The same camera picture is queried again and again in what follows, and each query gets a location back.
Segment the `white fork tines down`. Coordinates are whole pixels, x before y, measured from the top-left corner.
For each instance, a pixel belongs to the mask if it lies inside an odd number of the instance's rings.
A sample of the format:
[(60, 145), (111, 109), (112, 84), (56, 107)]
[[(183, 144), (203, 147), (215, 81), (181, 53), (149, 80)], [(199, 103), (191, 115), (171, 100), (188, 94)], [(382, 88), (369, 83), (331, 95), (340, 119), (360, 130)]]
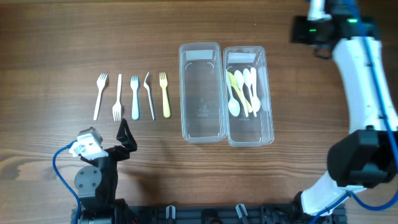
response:
[(112, 107), (114, 121), (120, 121), (122, 118), (122, 105), (121, 105), (121, 90), (122, 90), (122, 75), (118, 75), (116, 102)]

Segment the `clear white fork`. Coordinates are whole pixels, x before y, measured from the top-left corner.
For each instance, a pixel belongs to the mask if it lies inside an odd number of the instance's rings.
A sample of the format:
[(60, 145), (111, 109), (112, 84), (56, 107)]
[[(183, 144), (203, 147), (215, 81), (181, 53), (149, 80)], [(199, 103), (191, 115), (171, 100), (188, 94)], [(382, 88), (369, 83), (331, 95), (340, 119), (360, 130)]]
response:
[(152, 119), (155, 120), (154, 108), (153, 108), (153, 104), (152, 104), (151, 90), (150, 90), (150, 86), (149, 86), (149, 73), (147, 73), (147, 75), (146, 75), (146, 77), (144, 79), (144, 88), (147, 90), (149, 106), (150, 106), (150, 112), (151, 112), (151, 115), (152, 115)]

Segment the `white flat-handle spoon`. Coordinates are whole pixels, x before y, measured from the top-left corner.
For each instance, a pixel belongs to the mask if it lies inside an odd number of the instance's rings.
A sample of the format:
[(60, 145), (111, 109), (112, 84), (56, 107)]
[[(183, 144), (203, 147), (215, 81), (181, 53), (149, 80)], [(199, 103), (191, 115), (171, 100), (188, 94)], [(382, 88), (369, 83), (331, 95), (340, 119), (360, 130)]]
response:
[(252, 90), (251, 90), (251, 87), (252, 87), (251, 73), (250, 73), (250, 71), (247, 68), (245, 68), (243, 70), (243, 77), (244, 77), (244, 83), (246, 84), (246, 86), (248, 88), (249, 97), (250, 97), (251, 106), (252, 106), (252, 112), (253, 112), (254, 116), (256, 117), (257, 113), (256, 113), (255, 108), (254, 108), (254, 106), (256, 104), (254, 102), (254, 98), (253, 98), (253, 94), (252, 94)]

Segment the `yellow spoon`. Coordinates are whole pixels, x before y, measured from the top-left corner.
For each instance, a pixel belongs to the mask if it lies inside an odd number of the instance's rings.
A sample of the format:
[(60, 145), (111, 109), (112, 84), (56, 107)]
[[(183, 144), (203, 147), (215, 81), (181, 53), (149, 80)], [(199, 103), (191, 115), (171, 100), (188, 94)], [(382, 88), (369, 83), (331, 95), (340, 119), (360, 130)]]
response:
[(229, 82), (231, 84), (231, 87), (234, 88), (236, 94), (238, 95), (239, 99), (241, 100), (241, 102), (243, 102), (243, 100), (246, 101), (246, 108), (248, 109), (248, 113), (252, 113), (252, 106), (250, 105), (249, 101), (241, 96), (241, 90), (238, 88), (237, 83), (236, 83), (236, 78), (235, 76), (231, 73), (228, 72), (229, 75)]

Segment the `white spoon slim handle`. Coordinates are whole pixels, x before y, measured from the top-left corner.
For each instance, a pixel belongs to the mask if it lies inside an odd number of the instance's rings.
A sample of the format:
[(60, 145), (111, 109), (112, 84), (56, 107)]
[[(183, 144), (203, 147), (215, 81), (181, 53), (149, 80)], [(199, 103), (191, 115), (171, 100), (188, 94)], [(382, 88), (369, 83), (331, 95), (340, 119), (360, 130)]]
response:
[(238, 101), (233, 96), (232, 86), (229, 79), (229, 75), (226, 76), (227, 87), (229, 91), (229, 101), (228, 101), (228, 109), (229, 112), (234, 116), (237, 117), (240, 114), (240, 105)]

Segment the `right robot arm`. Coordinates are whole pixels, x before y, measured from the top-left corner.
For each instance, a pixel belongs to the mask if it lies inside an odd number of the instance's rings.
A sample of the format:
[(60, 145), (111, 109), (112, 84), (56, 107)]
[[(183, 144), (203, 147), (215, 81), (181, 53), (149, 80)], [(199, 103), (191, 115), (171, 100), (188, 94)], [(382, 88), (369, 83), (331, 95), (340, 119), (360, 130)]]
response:
[(340, 71), (349, 133), (327, 155), (327, 170), (299, 192), (289, 217), (315, 223), (347, 198), (390, 182), (397, 174), (397, 113), (386, 82), (379, 29), (355, 1), (311, 0), (296, 16), (291, 41), (328, 49)]

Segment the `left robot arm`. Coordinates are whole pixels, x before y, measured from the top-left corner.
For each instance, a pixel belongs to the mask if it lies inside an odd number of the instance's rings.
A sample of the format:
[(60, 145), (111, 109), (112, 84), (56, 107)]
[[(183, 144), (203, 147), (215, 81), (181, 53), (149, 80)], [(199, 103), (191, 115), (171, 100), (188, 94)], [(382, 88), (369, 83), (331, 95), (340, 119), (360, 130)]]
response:
[(116, 198), (117, 163), (129, 159), (130, 153), (137, 150), (125, 119), (120, 122), (116, 139), (119, 146), (104, 149), (103, 138), (90, 127), (78, 134), (69, 149), (74, 157), (88, 163), (75, 176), (80, 207), (72, 210), (72, 223), (139, 223), (126, 201)]

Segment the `clear container left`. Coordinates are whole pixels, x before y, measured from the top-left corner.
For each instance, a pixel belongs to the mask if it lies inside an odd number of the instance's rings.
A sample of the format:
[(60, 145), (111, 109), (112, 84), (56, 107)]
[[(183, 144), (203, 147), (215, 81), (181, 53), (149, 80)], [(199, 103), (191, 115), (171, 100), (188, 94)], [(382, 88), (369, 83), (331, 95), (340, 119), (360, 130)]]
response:
[(226, 137), (226, 105), (221, 49), (216, 42), (179, 48), (182, 136), (191, 144)]

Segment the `clear container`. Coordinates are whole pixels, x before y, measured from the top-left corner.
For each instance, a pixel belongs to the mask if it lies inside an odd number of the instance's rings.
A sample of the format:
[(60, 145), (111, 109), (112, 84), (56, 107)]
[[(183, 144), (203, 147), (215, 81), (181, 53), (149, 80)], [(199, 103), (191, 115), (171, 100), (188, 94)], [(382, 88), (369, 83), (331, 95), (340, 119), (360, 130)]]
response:
[(221, 49), (216, 42), (179, 48), (182, 136), (191, 144), (226, 137), (226, 105)]
[[(274, 124), (271, 108), (271, 94), (269, 87), (266, 51), (260, 46), (235, 46), (227, 47), (223, 52), (224, 79), (228, 72), (234, 75), (236, 70), (243, 74), (247, 68), (252, 67), (257, 70), (257, 96), (260, 99), (261, 107), (255, 117), (253, 112), (245, 117), (244, 108), (241, 100), (232, 88), (233, 96), (240, 105), (240, 114), (234, 117), (228, 109), (229, 91), (227, 91), (227, 110), (228, 110), (228, 142), (233, 147), (259, 147), (271, 144), (274, 140)], [(250, 101), (249, 92), (246, 84), (243, 85), (244, 97)]]

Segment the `clear container right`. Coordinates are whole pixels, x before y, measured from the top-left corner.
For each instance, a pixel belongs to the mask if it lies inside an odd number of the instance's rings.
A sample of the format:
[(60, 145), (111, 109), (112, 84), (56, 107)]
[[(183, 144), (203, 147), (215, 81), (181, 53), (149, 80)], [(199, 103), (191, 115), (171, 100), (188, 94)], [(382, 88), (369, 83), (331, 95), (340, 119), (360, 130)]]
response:
[[(271, 144), (274, 140), (274, 124), (271, 108), (271, 94), (269, 87), (266, 51), (260, 46), (235, 46), (227, 47), (223, 52), (224, 79), (228, 72), (234, 75), (236, 70), (243, 74), (247, 68), (252, 67), (257, 70), (257, 96), (260, 99), (261, 107), (255, 117), (253, 112), (245, 117), (244, 108), (241, 100), (232, 88), (233, 96), (240, 105), (240, 114), (234, 117), (228, 109), (229, 91), (227, 91), (227, 110), (228, 110), (228, 142), (233, 147), (259, 147)], [(244, 97), (250, 101), (249, 92), (246, 84), (243, 85)]]

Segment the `light blue fork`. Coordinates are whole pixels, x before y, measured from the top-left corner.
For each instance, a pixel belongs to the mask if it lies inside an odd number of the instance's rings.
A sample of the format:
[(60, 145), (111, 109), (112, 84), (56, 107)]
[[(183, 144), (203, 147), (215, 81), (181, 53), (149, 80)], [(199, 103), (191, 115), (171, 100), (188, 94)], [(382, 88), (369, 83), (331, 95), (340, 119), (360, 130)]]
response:
[(132, 76), (131, 78), (131, 89), (132, 89), (132, 119), (139, 119), (139, 104), (137, 99), (137, 91), (139, 89), (138, 76)]

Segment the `yellow fork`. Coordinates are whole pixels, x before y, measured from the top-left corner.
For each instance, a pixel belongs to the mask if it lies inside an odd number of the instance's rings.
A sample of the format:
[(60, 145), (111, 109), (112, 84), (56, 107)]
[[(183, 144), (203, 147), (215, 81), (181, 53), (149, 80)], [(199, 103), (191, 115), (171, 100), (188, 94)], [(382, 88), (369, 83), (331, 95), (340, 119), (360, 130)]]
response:
[(168, 95), (167, 95), (168, 81), (167, 81), (167, 76), (166, 76), (165, 72), (160, 72), (159, 81), (160, 81), (160, 87), (162, 89), (163, 115), (165, 118), (169, 118), (170, 117), (170, 105), (169, 105), (169, 99), (168, 99)]

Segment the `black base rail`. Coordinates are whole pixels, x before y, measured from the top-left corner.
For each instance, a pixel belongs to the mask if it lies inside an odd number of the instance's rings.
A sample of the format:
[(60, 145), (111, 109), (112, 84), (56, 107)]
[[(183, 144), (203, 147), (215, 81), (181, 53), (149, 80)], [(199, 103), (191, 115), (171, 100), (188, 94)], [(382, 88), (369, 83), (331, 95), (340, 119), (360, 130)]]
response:
[[(155, 207), (129, 207), (133, 213), (132, 219), (120, 222), (120, 223), (148, 223), (148, 224), (202, 224), (211, 223), (205, 221), (207, 219), (213, 219), (213, 223), (224, 223), (224, 224), (238, 224), (244, 223), (244, 218), (239, 218), (238, 212), (235, 207), (182, 207), (176, 208), (175, 218), (166, 218), (166, 208), (155, 208)], [(246, 216), (245, 223), (252, 224), (287, 224), (287, 223), (309, 223), (309, 221), (289, 221), (288, 216), (282, 212), (279, 208), (272, 208), (271, 206), (262, 205), (256, 207), (246, 207), (248, 215)], [(111, 219), (103, 215), (81, 215), (78, 219), (78, 223), (116, 223), (111, 222)], [(348, 218), (346, 216), (345, 204), (341, 204), (334, 208), (333, 212), (329, 216), (320, 217), (315, 223), (323, 224), (348, 224)]]

